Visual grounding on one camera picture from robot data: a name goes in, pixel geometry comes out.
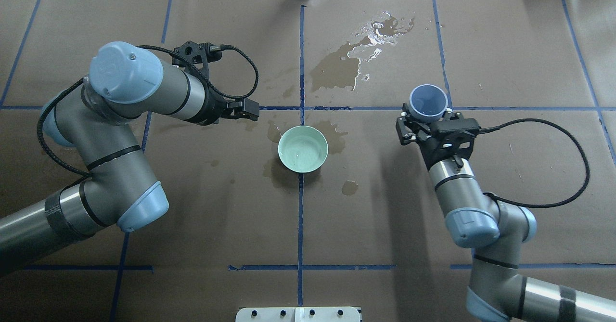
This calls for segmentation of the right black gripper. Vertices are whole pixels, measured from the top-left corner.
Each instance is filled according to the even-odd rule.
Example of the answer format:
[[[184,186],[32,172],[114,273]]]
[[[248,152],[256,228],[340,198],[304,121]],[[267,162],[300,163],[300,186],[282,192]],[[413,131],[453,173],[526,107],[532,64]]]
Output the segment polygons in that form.
[[[474,118],[465,118],[459,111],[446,109],[445,116],[433,123],[422,123],[407,112],[396,119],[399,143],[418,144],[425,167],[429,170],[438,162],[453,162],[461,170],[464,160],[473,153],[475,139],[481,127]]]

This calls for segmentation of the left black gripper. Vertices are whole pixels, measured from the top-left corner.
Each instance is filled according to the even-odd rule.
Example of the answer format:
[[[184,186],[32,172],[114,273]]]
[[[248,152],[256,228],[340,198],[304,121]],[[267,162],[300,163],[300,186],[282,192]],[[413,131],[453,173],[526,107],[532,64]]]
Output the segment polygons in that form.
[[[206,98],[205,125],[218,124],[220,119],[248,119],[257,122],[260,105],[250,99],[226,100],[217,93]]]

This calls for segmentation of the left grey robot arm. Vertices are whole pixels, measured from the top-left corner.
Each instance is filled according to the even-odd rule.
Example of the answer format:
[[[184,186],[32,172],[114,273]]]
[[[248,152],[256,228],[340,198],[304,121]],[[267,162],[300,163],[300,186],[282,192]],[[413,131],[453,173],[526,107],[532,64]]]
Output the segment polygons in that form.
[[[222,53],[244,57],[255,71],[247,94],[213,85],[208,65]],[[56,164],[78,174],[74,183],[1,219],[1,275],[116,225],[134,232],[162,217],[169,201],[130,122],[152,112],[208,126],[259,118],[250,99],[259,83],[252,59],[230,44],[195,43],[168,50],[114,41],[99,48],[88,74],[42,108],[37,140]]]

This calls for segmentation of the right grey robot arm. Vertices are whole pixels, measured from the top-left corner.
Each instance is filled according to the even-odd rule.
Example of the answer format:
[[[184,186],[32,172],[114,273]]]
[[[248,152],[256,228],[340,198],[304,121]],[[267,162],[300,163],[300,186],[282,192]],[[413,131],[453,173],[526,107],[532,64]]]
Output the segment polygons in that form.
[[[474,252],[466,308],[482,322],[613,322],[613,300],[519,273],[521,247],[537,234],[535,206],[483,191],[476,180],[476,137],[523,122],[483,128],[450,108],[428,115],[409,103],[396,119],[400,144],[419,146],[453,242]]]

